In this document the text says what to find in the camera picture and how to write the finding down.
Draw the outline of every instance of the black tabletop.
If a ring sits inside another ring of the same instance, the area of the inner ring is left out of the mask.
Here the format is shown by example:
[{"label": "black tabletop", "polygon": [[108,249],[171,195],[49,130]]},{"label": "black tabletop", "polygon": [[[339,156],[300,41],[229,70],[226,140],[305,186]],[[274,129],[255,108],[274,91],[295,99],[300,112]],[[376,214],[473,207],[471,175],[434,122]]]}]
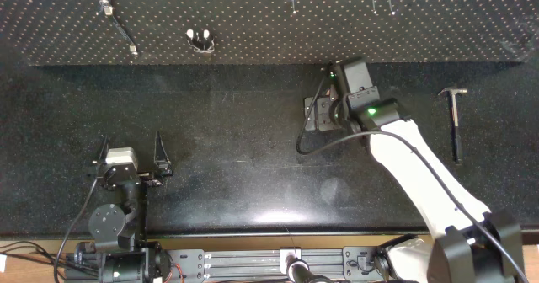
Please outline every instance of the black tabletop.
[{"label": "black tabletop", "polygon": [[[383,98],[407,107],[432,151],[493,211],[539,224],[537,65],[370,64]],[[302,100],[321,66],[10,67],[0,76],[0,237],[58,238],[90,183],[104,135],[152,165],[162,132],[175,175],[148,194],[153,237],[222,233],[426,232],[396,180],[358,141],[296,154]],[[464,164],[451,154],[446,96],[457,84]],[[344,133],[308,132],[305,148]],[[88,207],[112,201],[97,188]],[[88,235],[88,214],[74,236]]]}]

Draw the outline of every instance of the wooden surface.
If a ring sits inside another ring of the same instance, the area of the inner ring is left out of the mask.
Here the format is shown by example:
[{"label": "wooden surface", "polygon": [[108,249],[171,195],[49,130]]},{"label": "wooden surface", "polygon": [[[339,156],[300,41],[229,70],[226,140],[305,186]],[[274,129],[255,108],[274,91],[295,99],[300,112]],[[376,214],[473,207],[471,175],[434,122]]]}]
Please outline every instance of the wooden surface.
[{"label": "wooden surface", "polygon": [[[539,247],[528,245],[524,247],[526,275],[530,283],[539,283]],[[19,259],[8,258],[6,272],[0,273],[2,283],[54,283],[52,267],[36,264]]]}]

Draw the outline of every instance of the pegboard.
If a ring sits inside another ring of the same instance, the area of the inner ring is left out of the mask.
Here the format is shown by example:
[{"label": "pegboard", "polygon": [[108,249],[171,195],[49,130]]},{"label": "pegboard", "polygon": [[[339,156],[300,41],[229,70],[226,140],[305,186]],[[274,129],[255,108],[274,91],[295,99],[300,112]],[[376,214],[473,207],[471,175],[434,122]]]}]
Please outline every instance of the pegboard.
[{"label": "pegboard", "polygon": [[[98,0],[0,0],[0,34],[30,65],[524,61],[539,46],[539,0],[115,0],[132,58]],[[187,29],[210,29],[195,54]]]}]

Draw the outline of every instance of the red wire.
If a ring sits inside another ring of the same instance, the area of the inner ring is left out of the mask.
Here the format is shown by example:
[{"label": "red wire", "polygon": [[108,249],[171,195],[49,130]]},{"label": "red wire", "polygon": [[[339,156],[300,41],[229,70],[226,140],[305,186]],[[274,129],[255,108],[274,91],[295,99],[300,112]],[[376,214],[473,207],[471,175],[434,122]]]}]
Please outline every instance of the red wire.
[{"label": "red wire", "polygon": [[[179,264],[174,263],[173,266],[176,266],[176,269],[179,272],[179,278],[181,279],[181,283],[184,283],[184,273],[182,272],[182,268],[179,267]],[[165,283],[168,283],[170,279],[172,278],[173,269],[170,270],[170,274],[168,274],[167,279],[165,280]]]}]

